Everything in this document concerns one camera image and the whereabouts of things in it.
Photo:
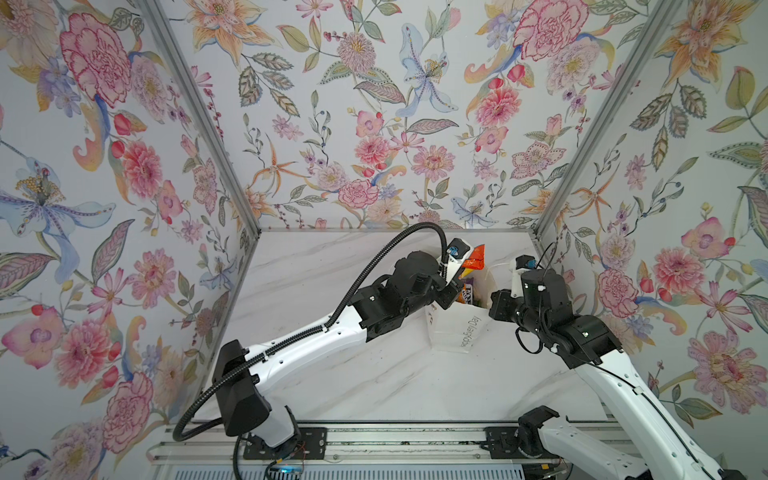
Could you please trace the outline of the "purple Fox's candy bag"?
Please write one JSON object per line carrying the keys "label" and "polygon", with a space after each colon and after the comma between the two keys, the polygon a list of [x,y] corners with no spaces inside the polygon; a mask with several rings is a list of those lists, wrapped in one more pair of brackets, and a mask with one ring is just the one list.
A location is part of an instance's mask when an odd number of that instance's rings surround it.
{"label": "purple Fox's candy bag", "polygon": [[458,301],[466,305],[475,304],[475,288],[474,288],[473,278],[467,277],[463,280],[463,285],[462,285],[462,289],[461,289]]}

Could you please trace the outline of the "white paper gift bag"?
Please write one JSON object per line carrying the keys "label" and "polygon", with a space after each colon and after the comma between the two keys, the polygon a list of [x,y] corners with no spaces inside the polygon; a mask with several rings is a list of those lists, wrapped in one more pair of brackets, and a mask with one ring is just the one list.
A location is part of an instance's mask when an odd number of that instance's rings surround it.
{"label": "white paper gift bag", "polygon": [[474,279],[475,304],[462,304],[458,301],[458,296],[447,310],[443,310],[436,303],[425,308],[428,336],[434,350],[470,352],[491,323],[490,296],[500,289],[493,271],[500,266],[501,263],[486,262],[485,245],[485,268],[467,276]]}

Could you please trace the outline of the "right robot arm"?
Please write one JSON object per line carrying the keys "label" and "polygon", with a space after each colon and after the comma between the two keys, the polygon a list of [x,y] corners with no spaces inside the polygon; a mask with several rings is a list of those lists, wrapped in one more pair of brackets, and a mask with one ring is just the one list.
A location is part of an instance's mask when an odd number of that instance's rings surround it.
{"label": "right robot arm", "polygon": [[741,471],[722,467],[671,417],[600,319],[574,314],[568,301],[544,288],[530,298],[494,292],[489,314],[534,334],[543,351],[559,357],[608,407],[640,457],[630,459],[546,406],[519,418],[515,443],[521,454],[554,454],[595,479],[743,478]]}

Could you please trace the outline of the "red small snack packet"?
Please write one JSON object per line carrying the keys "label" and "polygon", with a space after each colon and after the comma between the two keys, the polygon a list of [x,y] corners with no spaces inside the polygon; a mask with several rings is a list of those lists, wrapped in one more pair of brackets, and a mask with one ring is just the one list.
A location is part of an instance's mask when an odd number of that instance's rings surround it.
{"label": "red small snack packet", "polygon": [[485,245],[481,244],[474,248],[469,258],[462,264],[463,271],[460,279],[464,279],[470,274],[483,270],[485,268]]}

